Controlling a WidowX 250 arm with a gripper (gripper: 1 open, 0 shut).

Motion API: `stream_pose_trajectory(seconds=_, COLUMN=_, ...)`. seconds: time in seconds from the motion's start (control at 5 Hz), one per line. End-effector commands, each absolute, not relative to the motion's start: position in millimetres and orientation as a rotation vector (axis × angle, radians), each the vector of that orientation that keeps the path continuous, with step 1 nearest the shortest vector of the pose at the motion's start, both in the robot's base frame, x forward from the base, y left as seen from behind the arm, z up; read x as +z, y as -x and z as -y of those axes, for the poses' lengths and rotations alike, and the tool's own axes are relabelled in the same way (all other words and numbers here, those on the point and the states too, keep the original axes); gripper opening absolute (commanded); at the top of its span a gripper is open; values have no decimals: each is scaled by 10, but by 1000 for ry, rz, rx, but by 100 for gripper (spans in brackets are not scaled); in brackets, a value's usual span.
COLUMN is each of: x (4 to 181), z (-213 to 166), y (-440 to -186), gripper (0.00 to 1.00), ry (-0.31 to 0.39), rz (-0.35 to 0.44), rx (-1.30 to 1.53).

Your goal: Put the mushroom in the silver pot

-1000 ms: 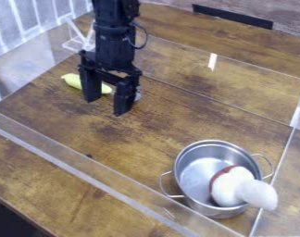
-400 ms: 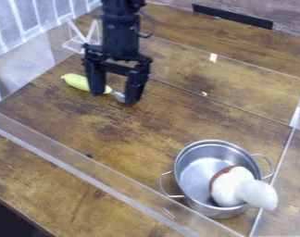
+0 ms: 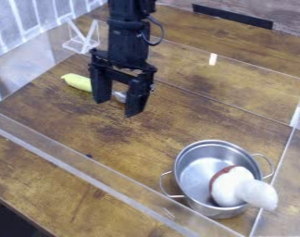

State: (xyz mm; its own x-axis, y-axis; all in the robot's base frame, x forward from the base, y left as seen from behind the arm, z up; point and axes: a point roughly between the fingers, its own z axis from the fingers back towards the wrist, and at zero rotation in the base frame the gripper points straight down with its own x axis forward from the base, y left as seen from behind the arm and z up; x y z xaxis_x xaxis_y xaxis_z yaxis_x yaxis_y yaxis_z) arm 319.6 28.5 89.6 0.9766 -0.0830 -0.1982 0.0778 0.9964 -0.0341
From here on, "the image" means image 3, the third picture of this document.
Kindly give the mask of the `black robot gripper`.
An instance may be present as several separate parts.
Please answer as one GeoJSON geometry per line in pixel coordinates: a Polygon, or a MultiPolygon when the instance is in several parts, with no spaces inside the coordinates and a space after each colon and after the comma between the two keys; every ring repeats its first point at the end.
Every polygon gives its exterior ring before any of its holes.
{"type": "Polygon", "coordinates": [[[128,118],[142,113],[158,69],[148,63],[150,23],[145,20],[109,20],[109,47],[93,48],[90,76],[97,104],[112,98],[112,81],[129,84],[125,100],[128,118]]]}

